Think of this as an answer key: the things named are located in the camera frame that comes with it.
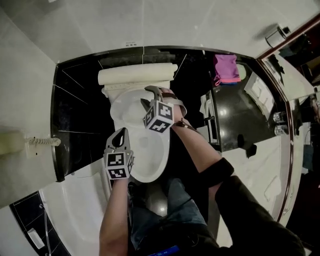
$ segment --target bathtub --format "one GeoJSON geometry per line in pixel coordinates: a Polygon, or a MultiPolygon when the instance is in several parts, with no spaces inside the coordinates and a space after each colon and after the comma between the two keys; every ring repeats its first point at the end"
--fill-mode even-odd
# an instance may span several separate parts
{"type": "Polygon", "coordinates": [[[99,255],[99,231],[111,193],[103,159],[39,191],[55,231],[73,256],[99,255]]]}

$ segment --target white wall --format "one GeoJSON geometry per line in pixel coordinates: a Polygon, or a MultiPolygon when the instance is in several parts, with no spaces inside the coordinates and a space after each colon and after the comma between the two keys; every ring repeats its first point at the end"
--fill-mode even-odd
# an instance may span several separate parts
{"type": "MultiPolygon", "coordinates": [[[[50,136],[55,67],[0,8],[0,132],[50,136]]],[[[0,155],[0,208],[56,180],[50,146],[31,159],[25,150],[0,155]]]]}
{"type": "Polygon", "coordinates": [[[319,0],[0,0],[13,22],[54,62],[138,46],[203,46],[257,57],[263,31],[293,31],[319,0]]]}
{"type": "Polygon", "coordinates": [[[0,209],[0,255],[38,255],[22,233],[9,206],[0,209]]]}

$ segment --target pink cloth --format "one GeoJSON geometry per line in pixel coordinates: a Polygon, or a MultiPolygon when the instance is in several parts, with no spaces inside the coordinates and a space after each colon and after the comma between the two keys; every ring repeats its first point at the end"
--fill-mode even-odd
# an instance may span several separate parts
{"type": "Polygon", "coordinates": [[[237,83],[240,82],[239,71],[236,64],[236,55],[216,54],[213,57],[215,69],[215,85],[220,83],[237,83]]]}

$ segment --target toilet bowl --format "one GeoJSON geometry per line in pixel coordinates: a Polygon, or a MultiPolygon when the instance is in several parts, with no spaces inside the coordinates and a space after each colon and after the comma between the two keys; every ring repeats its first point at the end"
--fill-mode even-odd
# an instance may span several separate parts
{"type": "Polygon", "coordinates": [[[170,88],[174,72],[172,63],[151,63],[120,66],[99,71],[98,83],[104,85],[102,93],[111,103],[110,115],[115,130],[127,128],[134,164],[131,175],[138,181],[155,181],[164,171],[170,147],[170,131],[163,133],[145,128],[146,110],[141,99],[152,100],[154,94],[147,86],[170,88]]]}
{"type": "Polygon", "coordinates": [[[153,96],[143,86],[130,87],[111,102],[110,108],[115,130],[122,127],[128,129],[134,156],[131,175],[143,183],[153,182],[162,174],[169,156],[170,131],[154,132],[146,129],[143,123],[146,111],[140,99],[150,101],[153,96]]]}

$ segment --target person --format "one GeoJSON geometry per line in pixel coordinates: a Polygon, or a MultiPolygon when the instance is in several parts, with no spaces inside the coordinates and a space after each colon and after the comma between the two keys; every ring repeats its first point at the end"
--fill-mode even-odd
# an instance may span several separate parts
{"type": "MultiPolygon", "coordinates": [[[[164,88],[162,93],[173,94],[164,88]]],[[[128,192],[134,255],[305,255],[299,238],[259,205],[232,174],[233,167],[192,129],[176,105],[174,119],[184,124],[172,129],[182,140],[199,176],[205,174],[203,185],[209,187],[208,192],[215,198],[232,246],[219,247],[180,179],[170,177],[163,183],[168,198],[165,217],[146,208],[139,186],[131,182],[128,186],[128,179],[120,179],[113,184],[102,220],[99,255],[128,255],[128,192]]]]}

